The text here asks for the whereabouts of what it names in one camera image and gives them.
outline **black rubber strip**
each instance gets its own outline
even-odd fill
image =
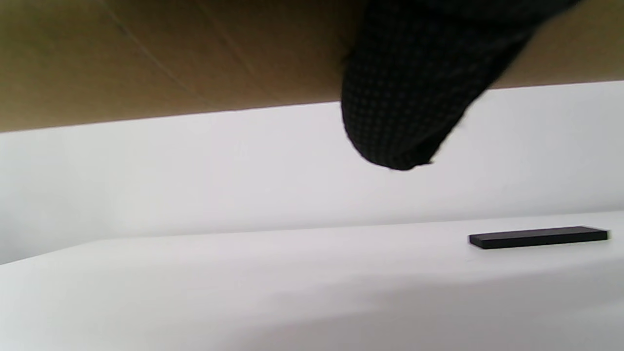
[[[469,235],[468,238],[471,244],[482,249],[504,249],[607,240],[609,239],[609,231],[589,227],[564,227],[473,234]]]

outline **white surface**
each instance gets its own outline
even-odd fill
[[[609,242],[480,250],[561,225]],[[621,351],[624,212],[119,239],[0,265],[10,351]]]
[[[337,104],[1,134],[0,262],[128,235],[624,209],[623,92],[488,92],[407,173],[362,160]]]

